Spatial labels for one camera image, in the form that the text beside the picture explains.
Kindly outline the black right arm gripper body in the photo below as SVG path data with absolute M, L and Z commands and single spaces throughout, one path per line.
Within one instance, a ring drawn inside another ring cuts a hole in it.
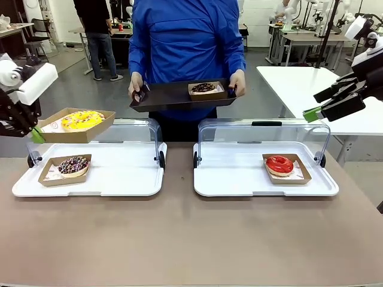
M 359 54 L 354 58 L 352 70 L 360 83 L 358 94 L 363 99 L 375 97 L 382 100 L 382 50 Z

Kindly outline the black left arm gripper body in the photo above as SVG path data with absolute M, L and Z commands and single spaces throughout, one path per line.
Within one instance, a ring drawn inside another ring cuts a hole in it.
M 31 105 L 23 104 L 20 100 L 12 100 L 18 90 L 11 89 L 4 91 L 1 89 L 1 119 L 6 118 L 11 121 L 38 121 L 41 116 L 41 105 L 39 99 Z

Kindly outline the person's left hand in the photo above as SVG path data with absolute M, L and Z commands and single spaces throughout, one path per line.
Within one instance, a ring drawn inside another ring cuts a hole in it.
M 233 74 L 231 74 L 229 88 L 233 90 L 236 97 L 241 97 L 245 95 L 245 72 L 242 69 L 237 69 Z

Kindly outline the person's right hand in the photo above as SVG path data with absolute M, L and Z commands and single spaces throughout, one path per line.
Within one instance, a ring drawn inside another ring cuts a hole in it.
M 144 81 L 138 72 L 132 72 L 131 74 L 128 95 L 137 103 L 141 103 L 144 100 Z

